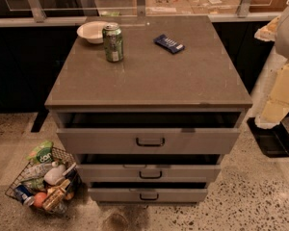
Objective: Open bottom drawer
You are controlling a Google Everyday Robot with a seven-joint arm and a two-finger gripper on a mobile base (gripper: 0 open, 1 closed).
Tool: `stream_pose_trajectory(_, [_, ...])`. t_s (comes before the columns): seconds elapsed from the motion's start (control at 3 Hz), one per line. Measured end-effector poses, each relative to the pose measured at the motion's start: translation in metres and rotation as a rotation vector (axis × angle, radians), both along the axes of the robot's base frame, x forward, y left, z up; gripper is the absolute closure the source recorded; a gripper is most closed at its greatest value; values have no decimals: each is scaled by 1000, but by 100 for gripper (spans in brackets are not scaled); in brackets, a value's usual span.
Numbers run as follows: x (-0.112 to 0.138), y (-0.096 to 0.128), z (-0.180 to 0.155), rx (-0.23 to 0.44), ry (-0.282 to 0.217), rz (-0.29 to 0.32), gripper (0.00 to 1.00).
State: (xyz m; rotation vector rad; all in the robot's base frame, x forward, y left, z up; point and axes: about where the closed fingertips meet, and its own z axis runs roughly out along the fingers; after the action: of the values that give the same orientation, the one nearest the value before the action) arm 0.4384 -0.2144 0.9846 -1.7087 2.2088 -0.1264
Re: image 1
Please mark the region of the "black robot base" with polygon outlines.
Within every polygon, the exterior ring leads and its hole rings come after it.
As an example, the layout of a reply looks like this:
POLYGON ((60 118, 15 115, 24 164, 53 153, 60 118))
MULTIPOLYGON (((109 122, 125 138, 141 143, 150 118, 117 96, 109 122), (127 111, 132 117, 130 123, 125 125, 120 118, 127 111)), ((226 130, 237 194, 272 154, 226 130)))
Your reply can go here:
POLYGON ((247 124, 261 150, 269 158, 289 157, 289 133, 282 123, 272 129, 256 126, 255 118, 250 117, 247 124))

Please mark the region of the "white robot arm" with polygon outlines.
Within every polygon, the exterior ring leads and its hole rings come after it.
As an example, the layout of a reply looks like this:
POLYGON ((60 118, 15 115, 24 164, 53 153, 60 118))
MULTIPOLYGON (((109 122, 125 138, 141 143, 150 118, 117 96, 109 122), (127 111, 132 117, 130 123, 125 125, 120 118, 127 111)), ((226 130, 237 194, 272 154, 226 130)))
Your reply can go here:
POLYGON ((274 43, 252 91, 256 126, 272 129, 289 114, 289 4, 254 37, 274 43))

